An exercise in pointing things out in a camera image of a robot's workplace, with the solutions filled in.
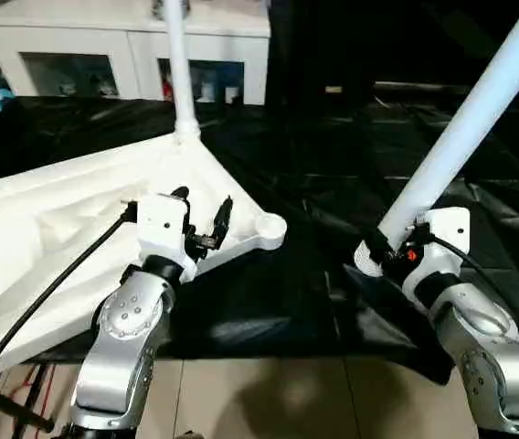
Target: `white pole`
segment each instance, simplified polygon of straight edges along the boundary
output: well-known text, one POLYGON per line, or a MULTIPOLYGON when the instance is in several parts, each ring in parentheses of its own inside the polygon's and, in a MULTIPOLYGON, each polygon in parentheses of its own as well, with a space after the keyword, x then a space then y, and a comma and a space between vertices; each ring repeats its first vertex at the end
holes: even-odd
MULTIPOLYGON (((389 245, 397 249, 406 227, 432 207, 482 139, 519 92, 519 20, 489 66, 434 144, 418 170, 379 223, 389 245)), ((381 275, 361 242, 355 264, 365 274, 381 275)))
POLYGON ((170 70, 176 108, 175 129, 179 139, 185 135, 199 135, 200 133, 195 117, 193 88, 186 55, 181 2, 182 0, 164 0, 164 21, 170 41, 170 70))

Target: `tiled floor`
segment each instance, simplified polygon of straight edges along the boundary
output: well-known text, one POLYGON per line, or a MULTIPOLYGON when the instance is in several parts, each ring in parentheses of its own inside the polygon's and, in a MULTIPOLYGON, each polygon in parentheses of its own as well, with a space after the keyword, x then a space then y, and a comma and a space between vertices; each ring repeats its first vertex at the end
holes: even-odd
MULTIPOLYGON (((78 368, 56 367, 46 413, 68 419, 78 368)), ((3 393, 28 367, 10 370, 3 393)), ((41 410, 47 385, 41 392, 41 410)), ((15 398, 22 401, 26 391, 15 398)), ((161 361, 138 438, 172 439, 188 430, 206 439, 475 439, 461 378, 445 388, 377 359, 231 359, 161 361)), ((0 414, 0 439, 12 421, 0 414)), ((28 428, 26 439, 36 430, 28 428)))

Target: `black cable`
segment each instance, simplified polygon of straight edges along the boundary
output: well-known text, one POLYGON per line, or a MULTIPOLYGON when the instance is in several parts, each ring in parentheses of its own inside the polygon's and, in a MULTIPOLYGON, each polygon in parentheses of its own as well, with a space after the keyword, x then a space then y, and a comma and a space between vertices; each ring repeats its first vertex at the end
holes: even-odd
POLYGON ((97 334, 99 332, 99 316, 101 314, 101 309, 103 309, 103 305, 105 304, 106 300, 107 297, 101 300, 101 302, 97 305, 97 308, 95 308, 95 312, 93 312, 93 317, 91 318, 90 331, 94 338, 97 337, 97 334))
POLYGON ((512 316, 514 316, 515 322, 517 324, 517 329, 519 330, 519 306, 515 303, 514 299, 507 294, 502 288, 500 288, 495 281, 485 272, 485 270, 479 265, 478 262, 476 262, 471 256, 469 256, 467 253, 462 252, 458 248, 456 248, 454 245, 452 245, 450 242, 445 241, 438 236, 434 234, 429 235, 429 240, 432 242, 436 242, 438 245, 444 247, 445 249, 450 250, 457 256, 459 256, 461 259, 463 259, 467 264, 469 264, 475 272, 477 272, 478 275, 494 290, 495 293, 497 293, 502 300, 505 302, 507 307, 512 313, 512 316))
POLYGON ((22 314, 17 321, 10 327, 4 337, 0 340, 0 356, 8 343, 14 338, 17 332, 22 328, 26 321, 42 306, 42 304, 50 297, 52 293, 73 273, 93 252, 95 252, 110 236, 121 227, 126 221, 133 220, 135 204, 130 206, 121 214, 121 216, 95 241, 85 250, 75 261, 71 263, 46 290, 34 301, 34 303, 22 314))

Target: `black cloth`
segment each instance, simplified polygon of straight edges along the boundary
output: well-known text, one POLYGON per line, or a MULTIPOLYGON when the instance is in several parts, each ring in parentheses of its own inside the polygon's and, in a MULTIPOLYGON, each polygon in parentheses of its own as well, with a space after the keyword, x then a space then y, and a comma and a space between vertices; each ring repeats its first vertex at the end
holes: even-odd
MULTIPOLYGON (((413 104, 294 120, 259 107, 200 105, 202 139, 267 211, 288 222, 275 252, 252 252, 181 291, 177 358, 371 354, 446 382, 450 360, 396 288, 351 268, 450 119, 413 104)), ((0 177, 126 145, 174 126, 163 102, 18 99, 0 114, 0 177)), ((519 113, 508 113, 440 199, 471 210, 471 255, 519 302, 519 113)), ((462 277, 493 295, 478 276, 462 277)), ((80 361, 90 332, 34 361, 80 361)))

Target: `cabinet glass door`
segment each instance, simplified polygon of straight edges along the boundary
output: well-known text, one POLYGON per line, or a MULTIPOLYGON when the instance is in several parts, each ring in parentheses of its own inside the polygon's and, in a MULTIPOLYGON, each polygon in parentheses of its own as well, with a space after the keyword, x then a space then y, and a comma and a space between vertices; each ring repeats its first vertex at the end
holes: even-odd
MULTIPOLYGON (((166 101, 173 100, 172 74, 168 59, 158 59, 160 86, 166 101)), ((244 63, 236 61, 190 61, 193 96, 196 102, 243 102, 244 63)))
POLYGON ((106 55, 20 53, 39 96, 117 98, 106 55))

